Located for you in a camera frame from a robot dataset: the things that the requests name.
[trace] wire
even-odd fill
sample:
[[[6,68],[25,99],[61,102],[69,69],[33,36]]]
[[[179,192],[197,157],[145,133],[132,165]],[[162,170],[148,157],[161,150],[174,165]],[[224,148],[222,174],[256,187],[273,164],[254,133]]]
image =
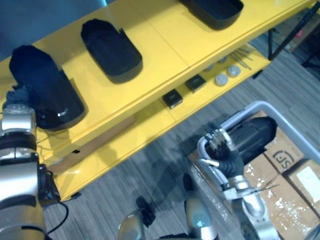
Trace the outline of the wire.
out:
[[[69,216],[68,206],[61,201],[58,201],[58,204],[62,205],[65,208],[65,216],[64,216],[63,220],[57,226],[55,226],[54,228],[52,228],[50,231],[47,232],[48,235],[51,234],[52,232],[54,232],[55,230],[57,230],[58,228],[60,228],[61,225],[65,223],[65,221],[67,220],[67,218]]]

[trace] cardboard box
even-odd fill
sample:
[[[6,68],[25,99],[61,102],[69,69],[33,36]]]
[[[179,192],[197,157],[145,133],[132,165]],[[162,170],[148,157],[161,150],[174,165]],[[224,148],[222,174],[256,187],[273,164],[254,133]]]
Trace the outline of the cardboard box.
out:
[[[249,117],[247,120],[249,119],[255,119],[255,118],[263,118],[268,116],[264,111],[258,111],[256,114],[252,115],[251,117]]]
[[[135,117],[130,116],[125,120],[121,121],[114,127],[105,131],[101,135],[92,139],[85,145],[79,147],[77,150],[71,152],[69,155],[62,158],[60,161],[53,163],[48,166],[48,170],[52,171],[54,174],[63,173],[68,168],[71,168],[73,165],[79,163],[82,159],[88,156],[90,153],[94,152],[98,148],[102,147],[116,135],[120,134],[127,128],[129,128],[135,122]]]
[[[278,176],[277,170],[263,155],[259,155],[244,166],[244,176],[253,188],[264,188]]]
[[[265,148],[266,151],[263,154],[281,174],[304,157],[300,149],[279,127],[276,130],[274,140]]]
[[[320,166],[307,160],[286,179],[320,218]]]
[[[319,218],[284,177],[278,175],[268,184],[273,185],[278,186],[260,193],[271,222],[284,239],[305,239],[318,226]]]

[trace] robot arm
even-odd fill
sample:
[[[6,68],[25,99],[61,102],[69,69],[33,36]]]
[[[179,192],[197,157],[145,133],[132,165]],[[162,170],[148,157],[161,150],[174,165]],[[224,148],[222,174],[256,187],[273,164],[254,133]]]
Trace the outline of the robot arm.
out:
[[[230,201],[246,239],[279,239],[258,192],[244,176],[244,161],[228,133],[220,128],[202,137],[197,144],[200,166],[223,197]]]
[[[36,152],[35,111],[6,104],[0,121],[0,239],[45,239],[40,198],[46,166]]]

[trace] black plastic container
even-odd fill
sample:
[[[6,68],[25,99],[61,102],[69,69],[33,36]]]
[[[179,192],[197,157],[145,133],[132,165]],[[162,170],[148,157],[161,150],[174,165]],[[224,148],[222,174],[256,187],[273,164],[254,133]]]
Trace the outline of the black plastic container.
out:
[[[91,56],[115,84],[137,76],[143,68],[142,56],[125,32],[107,21],[93,19],[82,26],[82,40]]]
[[[49,54],[31,45],[20,46],[13,50],[9,68],[18,83],[15,89],[28,92],[25,104],[35,110],[38,127],[62,130],[74,126],[85,116],[84,104]],[[11,101],[20,99],[21,93],[23,91],[9,94]]]
[[[181,0],[181,2],[193,15],[216,30],[232,25],[244,8],[240,0]]]

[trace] white label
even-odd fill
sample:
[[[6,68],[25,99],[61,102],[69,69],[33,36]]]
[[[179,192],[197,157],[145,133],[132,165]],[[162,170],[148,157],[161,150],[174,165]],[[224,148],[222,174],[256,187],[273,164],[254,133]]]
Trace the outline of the white label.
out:
[[[298,179],[309,192],[313,198],[313,202],[316,203],[320,200],[320,180],[317,175],[312,171],[311,167],[307,166],[301,170],[297,175]]]

